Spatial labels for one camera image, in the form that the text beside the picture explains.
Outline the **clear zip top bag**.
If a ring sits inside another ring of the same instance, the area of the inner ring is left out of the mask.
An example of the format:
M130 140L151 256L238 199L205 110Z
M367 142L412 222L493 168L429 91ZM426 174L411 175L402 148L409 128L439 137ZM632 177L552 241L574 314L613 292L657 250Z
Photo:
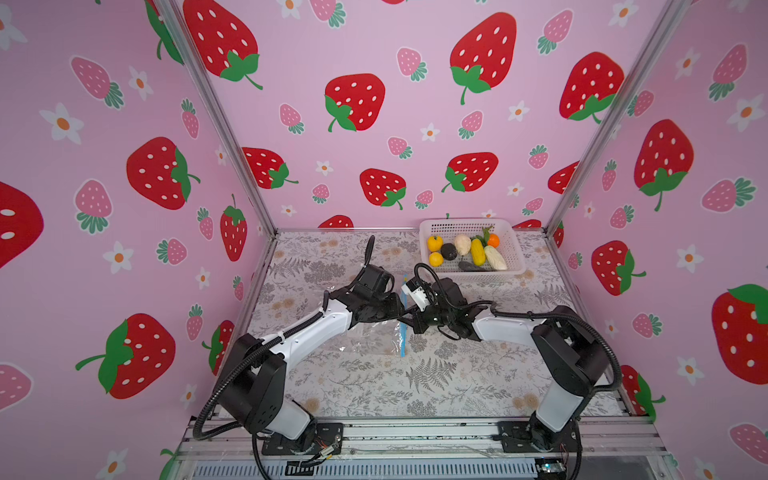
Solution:
M404 304L402 295L396 291L397 286L394 277L392 289L399 295ZM345 354L404 356L405 333L403 329L406 324L401 323L400 320L401 318L380 323L351 323L350 329L331 341L331 349Z

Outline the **black round toy food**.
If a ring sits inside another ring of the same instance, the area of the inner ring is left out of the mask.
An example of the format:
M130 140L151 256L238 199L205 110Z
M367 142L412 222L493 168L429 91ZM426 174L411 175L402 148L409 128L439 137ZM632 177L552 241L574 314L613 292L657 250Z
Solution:
M445 261L453 261L459 256L456 246L452 243L444 243L440 253Z

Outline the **white plastic basket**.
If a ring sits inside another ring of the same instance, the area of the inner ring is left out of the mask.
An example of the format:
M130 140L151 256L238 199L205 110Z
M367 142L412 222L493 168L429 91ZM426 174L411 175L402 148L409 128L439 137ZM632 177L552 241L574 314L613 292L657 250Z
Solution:
M440 276L502 281L526 270L516 232L504 220L425 220L419 238L422 261Z

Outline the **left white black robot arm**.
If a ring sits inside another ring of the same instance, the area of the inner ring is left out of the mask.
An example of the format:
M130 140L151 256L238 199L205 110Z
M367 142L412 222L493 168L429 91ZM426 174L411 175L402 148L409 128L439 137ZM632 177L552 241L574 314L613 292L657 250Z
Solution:
M309 450L317 436L317 421L285 398L289 371L359 323L398 319L404 307L393 288L392 274L366 265L350 284L324 292L320 306L287 330L263 338L239 337L197 416L193 438L209 440L242 427L254 436L280 435L295 450Z

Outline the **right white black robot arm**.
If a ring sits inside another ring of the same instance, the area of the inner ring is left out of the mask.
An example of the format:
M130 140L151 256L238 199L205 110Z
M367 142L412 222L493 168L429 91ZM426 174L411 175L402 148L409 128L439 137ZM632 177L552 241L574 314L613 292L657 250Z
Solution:
M578 418L595 394L616 391L621 385L615 352L569 307L546 313L504 312L490 300L466 301L449 278L433 283L412 278L401 290L414 303L404 314L418 334L431 326L445 327L452 340L507 342L537 350L552 378L522 434L537 451L559 446L568 431L576 431Z

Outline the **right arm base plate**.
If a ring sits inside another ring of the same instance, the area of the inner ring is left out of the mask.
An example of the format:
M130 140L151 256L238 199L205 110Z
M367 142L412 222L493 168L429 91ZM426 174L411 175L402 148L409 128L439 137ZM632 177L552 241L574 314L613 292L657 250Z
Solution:
M575 432L573 422L559 432L530 421L501 421L497 427L498 433L494 439L501 443L505 453L575 453L581 443L580 434Z

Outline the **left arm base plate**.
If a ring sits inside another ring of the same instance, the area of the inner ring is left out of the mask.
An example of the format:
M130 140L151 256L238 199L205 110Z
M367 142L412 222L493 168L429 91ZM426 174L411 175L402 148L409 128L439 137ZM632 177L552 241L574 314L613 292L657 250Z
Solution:
M266 456L334 455L341 452L344 424L312 421L297 439L272 433L263 441L260 453Z

